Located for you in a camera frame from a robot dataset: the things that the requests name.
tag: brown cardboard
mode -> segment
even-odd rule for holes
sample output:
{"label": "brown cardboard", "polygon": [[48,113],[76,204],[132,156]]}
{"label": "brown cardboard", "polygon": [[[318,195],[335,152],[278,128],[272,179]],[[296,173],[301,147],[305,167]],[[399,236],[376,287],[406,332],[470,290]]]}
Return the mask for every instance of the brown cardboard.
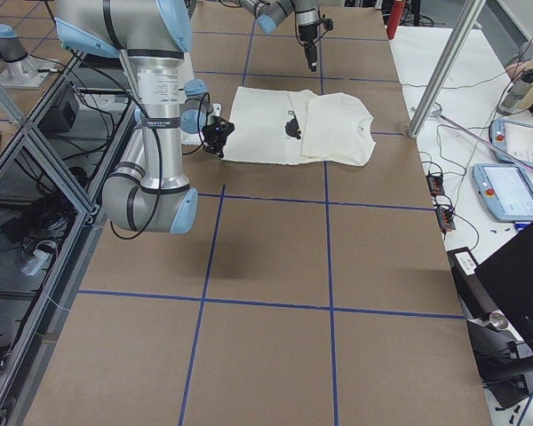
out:
{"label": "brown cardboard", "polygon": [[226,185],[230,195],[324,200],[323,164],[319,162],[299,166],[227,162],[200,150],[184,157],[184,170],[202,193],[218,194]]}
{"label": "brown cardboard", "polygon": [[323,205],[225,200],[208,296],[327,305]]}
{"label": "brown cardboard", "polygon": [[145,233],[136,240],[122,241],[107,225],[81,287],[201,296],[218,205],[217,199],[202,198],[192,231],[174,238],[167,233]]}
{"label": "brown cardboard", "polygon": [[257,35],[252,38],[247,73],[319,77],[320,68],[315,72],[308,69],[304,49],[295,38]]}
{"label": "brown cardboard", "polygon": [[322,14],[334,20],[334,29],[326,34],[327,39],[336,37],[387,39],[381,11],[376,11],[374,8],[324,6]]}
{"label": "brown cardboard", "polygon": [[336,306],[462,315],[433,212],[331,206],[330,227]]}
{"label": "brown cardboard", "polygon": [[388,41],[322,40],[322,64],[325,78],[399,81]]}
{"label": "brown cardboard", "polygon": [[194,34],[194,71],[242,74],[250,42],[250,35]]}
{"label": "brown cardboard", "polygon": [[241,85],[243,77],[241,75],[195,73],[195,78],[205,81],[210,91],[211,102],[221,104],[221,117],[228,120],[237,87]]}
{"label": "brown cardboard", "polygon": [[322,93],[321,82],[318,77],[258,77],[247,75],[245,78],[245,87],[253,89],[264,89],[267,91],[313,91],[316,95]]}
{"label": "brown cardboard", "polygon": [[213,2],[197,2],[192,26],[196,33],[250,34],[253,17],[244,9],[231,8]]}
{"label": "brown cardboard", "polygon": [[335,315],[340,424],[491,425],[465,321]]}
{"label": "brown cardboard", "polygon": [[179,418],[199,303],[77,297],[25,426]]}
{"label": "brown cardboard", "polygon": [[363,167],[328,164],[331,201],[387,206],[433,206],[414,139],[374,135],[376,146]]}
{"label": "brown cardboard", "polygon": [[327,312],[206,304],[184,424],[333,424],[329,324]]}

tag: metal pole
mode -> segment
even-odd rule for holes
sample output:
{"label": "metal pole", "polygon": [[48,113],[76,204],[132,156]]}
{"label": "metal pole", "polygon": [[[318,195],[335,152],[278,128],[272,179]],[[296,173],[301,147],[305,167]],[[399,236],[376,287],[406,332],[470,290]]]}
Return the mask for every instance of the metal pole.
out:
{"label": "metal pole", "polygon": [[462,46],[485,3],[486,0],[466,0],[464,10],[450,34],[450,38],[446,43],[441,58],[434,69],[433,76],[426,86],[425,93],[418,104],[412,122],[410,122],[409,138],[416,138],[425,124],[426,116],[438,97],[442,85],[446,81],[446,77],[448,77],[452,65],[454,65],[457,55],[462,49]]}
{"label": "metal pole", "polygon": [[12,122],[21,125],[24,122],[24,114],[20,111],[18,106],[14,104],[12,98],[8,96],[8,93],[0,85],[0,107],[8,115]]}

